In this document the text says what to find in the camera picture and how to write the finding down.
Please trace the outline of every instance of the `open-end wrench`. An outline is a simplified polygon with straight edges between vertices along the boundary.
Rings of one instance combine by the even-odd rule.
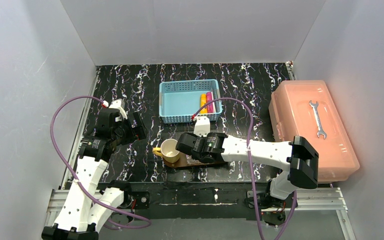
[[[315,103],[312,103],[312,101],[310,100],[310,106],[312,107],[312,110],[314,111],[315,122],[317,123],[317,127],[318,127],[317,137],[320,138],[320,135],[324,135],[324,139],[326,139],[327,133],[325,131],[323,131],[323,127],[321,126],[320,116],[318,115],[318,110],[317,110],[318,101]]]

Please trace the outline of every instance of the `gray floor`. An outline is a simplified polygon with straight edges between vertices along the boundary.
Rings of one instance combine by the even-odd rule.
[[[145,229],[108,230],[101,240],[258,240],[255,221],[245,219],[159,219]],[[272,240],[278,230],[263,227]],[[336,211],[296,211],[282,240],[344,240]]]

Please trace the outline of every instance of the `orange plastic box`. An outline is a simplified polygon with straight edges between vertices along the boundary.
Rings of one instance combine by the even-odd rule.
[[[316,111],[310,102],[312,105],[318,102]],[[295,135],[299,135],[318,151],[319,183],[344,181],[360,168],[324,81],[283,81],[271,94],[269,110],[276,141],[292,141]],[[319,131],[318,122],[326,138]]]

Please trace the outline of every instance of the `blue plastic basket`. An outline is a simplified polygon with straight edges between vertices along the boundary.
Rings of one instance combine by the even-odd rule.
[[[192,115],[200,108],[201,94],[212,89],[214,99],[220,98],[218,82],[214,79],[166,81],[159,85],[159,116],[165,124],[192,122]],[[199,114],[210,121],[218,120],[223,108],[215,102],[215,113]]]

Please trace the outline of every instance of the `black marble surface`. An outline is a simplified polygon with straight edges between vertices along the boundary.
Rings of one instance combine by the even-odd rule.
[[[165,139],[178,139],[183,132],[193,132],[190,123],[164,124],[159,117],[159,84],[167,81],[216,79],[222,97],[244,101],[254,115],[253,140],[274,141],[268,113],[271,92],[281,81],[289,78],[283,63],[233,64],[159,64],[107,65],[98,68],[94,96],[108,101],[123,99],[125,110],[140,111],[149,130],[147,140],[119,146],[113,154],[101,181],[129,182],[250,182],[247,162],[232,162],[215,167],[173,169],[166,167],[160,157],[152,154]],[[241,105],[225,101],[223,113],[211,131],[225,132],[246,138],[249,117]],[[100,106],[93,101],[84,132],[93,131]],[[275,176],[270,166],[255,164],[255,175],[260,182]]]

